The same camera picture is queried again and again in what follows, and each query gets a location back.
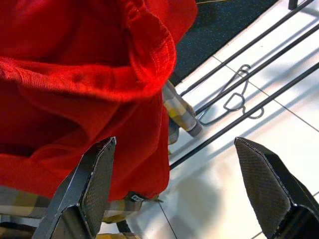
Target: black chair leg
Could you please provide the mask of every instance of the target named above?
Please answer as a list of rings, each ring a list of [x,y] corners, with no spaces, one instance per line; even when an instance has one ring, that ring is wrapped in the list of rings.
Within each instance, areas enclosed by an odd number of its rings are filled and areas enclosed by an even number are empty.
[[[298,0],[289,0],[288,9],[295,10],[298,6]]]

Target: textured black surface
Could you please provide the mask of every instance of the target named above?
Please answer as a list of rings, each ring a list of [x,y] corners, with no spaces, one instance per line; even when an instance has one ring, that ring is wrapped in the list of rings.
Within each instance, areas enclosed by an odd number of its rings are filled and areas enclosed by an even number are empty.
[[[106,182],[111,181],[113,159],[110,157],[110,148],[106,148],[98,157],[94,173],[83,198],[82,210],[93,235],[96,235],[101,227],[101,221],[107,204],[109,191],[106,190]]]
[[[276,1],[227,0],[198,4],[194,25],[177,45],[177,64],[171,82],[177,85]]]
[[[267,238],[290,211],[290,200],[265,158],[241,139],[235,142],[248,198]]]

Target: metal wire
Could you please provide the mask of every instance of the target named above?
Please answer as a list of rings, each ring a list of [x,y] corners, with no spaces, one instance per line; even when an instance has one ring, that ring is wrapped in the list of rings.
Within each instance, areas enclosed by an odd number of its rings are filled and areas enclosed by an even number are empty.
[[[219,92],[218,95],[220,95],[221,93],[223,93],[225,91],[225,89],[236,79],[237,76],[240,76],[239,73],[245,73],[246,75],[248,75],[248,71],[245,70],[245,68],[248,68],[248,69],[251,69],[251,66],[250,65],[242,65],[239,70],[235,73],[235,75],[224,85],[224,87],[221,89],[221,91]],[[217,117],[216,119],[213,119],[209,122],[203,122],[202,119],[205,117],[205,115],[207,114],[207,112],[209,111],[209,109],[213,106],[211,105],[209,108],[207,108],[205,111],[203,111],[199,117],[198,117],[198,121],[201,123],[201,125],[203,126],[210,126],[212,124],[215,124],[216,122],[218,122],[219,120],[221,120],[222,118],[224,118],[226,115],[228,115],[229,113],[231,112],[234,112],[234,111],[238,111],[238,110],[241,110],[243,111],[243,114],[246,112],[246,107],[245,107],[245,104],[246,104],[246,99],[245,99],[245,92],[247,90],[247,86],[248,86],[248,82],[249,80],[247,79],[245,81],[245,86],[244,86],[244,89],[242,90],[241,93],[233,93],[230,98],[226,101],[226,103],[224,104],[224,109],[226,110],[225,113],[223,113],[221,116]],[[234,107],[234,108],[229,108],[227,105],[228,103],[235,97],[235,96],[238,96],[240,99],[241,99],[241,104],[238,106],[238,107]],[[259,115],[257,116],[249,116],[250,119],[253,119],[253,120],[256,120],[256,119],[259,119],[260,117],[262,117],[264,114],[264,108],[261,108],[261,112]]]
[[[216,103],[218,100],[220,100],[222,97],[224,97],[225,95],[227,95],[228,93],[230,93],[232,90],[234,90],[236,87],[238,87],[239,85],[241,85],[242,83],[244,83],[245,81],[247,81],[249,78],[251,78],[252,76],[256,75],[259,71],[261,71],[262,69],[264,69],[266,66],[268,66],[269,64],[271,64],[273,61],[275,61],[276,59],[278,59],[279,57],[281,57],[283,54],[285,54],[287,51],[289,51],[290,49],[292,49],[294,46],[298,45],[300,42],[302,42],[303,40],[305,40],[307,37],[309,37],[310,35],[312,35],[313,33],[315,33],[317,30],[319,29],[319,24],[317,24],[316,26],[314,26],[312,29],[310,29],[309,31],[307,31],[305,34],[303,34],[302,36],[300,36],[298,39],[296,39],[295,41],[293,41],[292,43],[290,43],[288,46],[286,46],[284,49],[282,49],[281,51],[279,51],[277,54],[275,54],[274,56],[272,56],[271,58],[269,58],[267,61],[265,61],[263,64],[261,64],[260,66],[258,66],[255,70],[253,70],[252,72],[250,72],[247,76],[245,76],[244,78],[242,78],[241,80],[239,80],[238,82],[236,82],[234,85],[232,85],[231,87],[229,87],[227,90],[225,90],[224,92],[222,92],[221,94],[219,94],[217,97],[215,97],[214,99],[210,100],[209,102],[207,102],[206,104],[204,104],[202,107],[200,107],[198,110],[196,110],[196,115],[198,115],[199,113],[203,112],[204,110],[206,110],[207,108],[209,108],[212,104]]]
[[[242,122],[244,119],[248,118],[249,116],[251,116],[253,113],[255,113],[256,111],[258,111],[259,109],[261,109],[262,107],[264,107],[266,104],[268,104],[270,101],[274,100],[276,97],[278,97],[279,95],[281,95],[282,93],[284,93],[285,91],[287,91],[288,89],[290,89],[292,86],[294,86],[295,84],[297,84],[298,82],[300,82],[302,79],[304,79],[305,77],[307,77],[308,75],[310,75],[312,72],[316,71],[319,68],[319,62],[317,62],[315,65],[313,65],[312,67],[310,67],[308,70],[306,70],[305,72],[303,72],[301,75],[297,76],[296,78],[294,78],[292,81],[290,81],[288,84],[286,84],[285,86],[283,86],[282,88],[280,88],[279,90],[277,90],[275,93],[273,93],[271,96],[269,96],[268,98],[266,98],[265,100],[263,100],[262,102],[260,102],[259,104],[257,104],[255,107],[253,107],[251,110],[249,110],[247,113],[245,113],[244,115],[242,115],[241,117],[239,117],[238,119],[236,119],[235,121],[233,121],[232,123],[230,123],[228,126],[226,126],[225,128],[223,128],[222,130],[220,130],[219,132],[217,132],[215,135],[213,135],[212,137],[210,137],[208,140],[206,140],[205,142],[203,142],[202,144],[200,144],[199,146],[197,146],[196,148],[194,148],[193,150],[191,150],[189,153],[187,153],[186,155],[184,155],[182,158],[180,158],[179,160],[177,160],[176,162],[174,162],[172,165],[170,165],[170,169],[174,169],[177,166],[179,166],[181,163],[183,163],[184,161],[186,161],[188,158],[190,158],[191,156],[193,156],[194,154],[196,154],[197,152],[199,152],[201,149],[203,149],[204,147],[206,147],[207,145],[209,145],[210,143],[212,143],[213,141],[215,141],[216,139],[218,139],[220,136],[222,136],[224,133],[228,132],[229,130],[231,130],[233,127],[235,127],[236,125],[238,125],[240,122]]]
[[[185,91],[183,91],[180,95],[184,96],[191,90],[195,89],[197,86],[199,86],[201,83],[203,83],[205,80],[207,80],[209,77],[211,77],[213,74],[215,74],[217,71],[219,71],[221,68],[226,66],[229,62],[234,60],[237,56],[239,56],[241,53],[246,51],[248,48],[250,48],[252,45],[254,45],[256,42],[267,36],[269,33],[271,33],[273,30],[275,30],[277,27],[282,25],[284,22],[286,22],[288,19],[290,19],[292,16],[294,16],[297,12],[308,6],[310,3],[312,3],[314,0],[307,0],[303,4],[299,5],[296,9],[289,12],[286,16],[284,16],[282,19],[280,19],[277,23],[275,23],[273,26],[271,26],[268,30],[263,32],[261,35],[256,37],[254,40],[249,42],[247,45],[245,45],[243,48],[241,48],[239,51],[234,53],[232,56],[230,56],[228,59],[226,59],[224,62],[222,62],[220,65],[218,65],[215,69],[207,73],[205,76],[203,76],[201,79],[199,79],[197,82],[195,82],[193,85],[188,87]]]

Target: tile grout line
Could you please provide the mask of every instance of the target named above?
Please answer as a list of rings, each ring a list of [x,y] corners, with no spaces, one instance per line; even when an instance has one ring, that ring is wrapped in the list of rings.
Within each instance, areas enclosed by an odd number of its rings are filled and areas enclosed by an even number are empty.
[[[160,202],[158,202],[158,204],[159,204],[160,209],[161,209],[161,211],[163,212],[163,214],[164,214],[164,216],[165,216],[165,218],[166,218],[166,220],[167,220],[167,223],[168,223],[168,225],[169,225],[171,231],[173,232],[175,238],[178,239],[177,236],[176,236],[176,234],[175,234],[175,231],[174,231],[173,227],[171,226],[171,224],[170,224],[170,222],[169,222],[169,220],[168,220],[168,218],[167,218],[167,216],[166,216],[166,214],[165,214],[165,212],[164,212],[163,207],[161,206]]]
[[[257,236],[259,236],[261,233],[263,233],[263,232],[259,232],[258,234],[256,234],[256,235],[254,235],[252,238],[250,238],[250,239],[255,239]]]
[[[226,67],[228,69],[230,69],[231,71],[235,72],[232,68],[230,68],[228,65],[226,65]],[[251,84],[252,86],[254,86],[255,88],[257,88],[258,90],[260,90],[261,92],[263,92],[265,95],[269,96],[266,92],[264,92],[262,89],[260,89],[259,87],[257,87],[256,85],[254,85],[253,83],[251,83],[250,81],[248,81],[249,84]],[[291,114],[293,114],[294,116],[296,116],[298,119],[300,119],[302,122],[304,122],[305,124],[307,124],[308,126],[310,126],[311,128],[313,128],[315,131],[317,131],[319,133],[319,129],[315,128],[314,126],[312,126],[311,124],[309,124],[307,121],[305,121],[303,118],[301,118],[299,115],[295,114],[293,111],[291,111],[290,109],[288,109],[287,107],[285,107],[284,105],[282,105],[281,103],[279,103],[276,100],[273,100],[274,102],[276,102],[277,104],[279,104],[281,107],[283,107],[284,109],[286,109],[287,111],[289,111]]]

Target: floor tile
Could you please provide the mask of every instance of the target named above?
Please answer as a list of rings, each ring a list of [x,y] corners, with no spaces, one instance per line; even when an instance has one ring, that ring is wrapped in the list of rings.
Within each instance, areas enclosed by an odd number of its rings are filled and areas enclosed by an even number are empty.
[[[158,203],[146,202],[142,209],[127,219],[132,232],[142,239],[176,239]],[[118,233],[116,224],[101,225],[100,233]]]
[[[267,97],[252,85],[246,92],[250,99],[247,109]],[[242,112],[229,115],[207,128],[204,136],[211,136],[240,115]],[[278,103],[270,102],[260,119],[243,121],[171,172],[169,187],[161,199],[177,238],[249,239],[260,231],[233,146],[236,136],[259,142],[276,152],[312,193],[319,191],[316,156],[319,133]]]
[[[258,36],[287,13],[288,1],[282,0],[259,21],[237,36],[227,47],[215,55],[220,61],[240,49],[248,40]],[[258,66],[270,56],[287,46],[297,37],[319,24],[319,2],[314,1],[300,13],[256,43],[228,64],[233,70],[242,64]],[[250,82],[268,95],[319,62],[319,31],[302,41],[291,51],[250,79]],[[319,70],[296,84],[276,100],[319,130]]]

